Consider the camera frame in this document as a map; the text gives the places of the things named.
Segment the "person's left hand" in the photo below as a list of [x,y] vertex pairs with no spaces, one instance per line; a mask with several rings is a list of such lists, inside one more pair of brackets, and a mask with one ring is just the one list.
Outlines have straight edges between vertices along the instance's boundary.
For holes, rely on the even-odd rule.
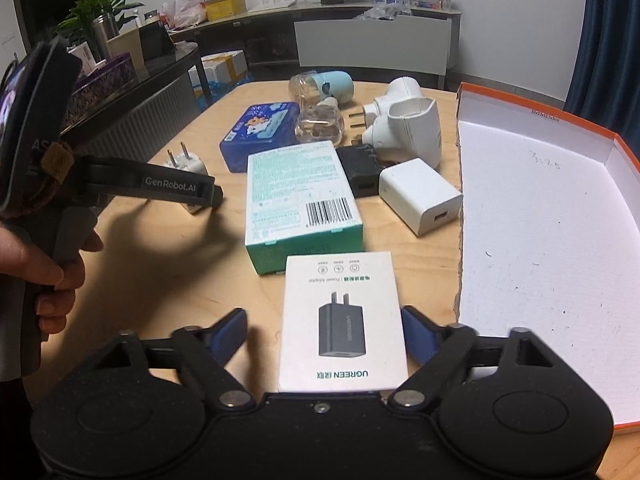
[[5,223],[1,225],[1,273],[40,286],[52,287],[36,303],[44,340],[65,330],[76,290],[86,280],[86,266],[80,254],[59,266],[40,248],[21,240]]

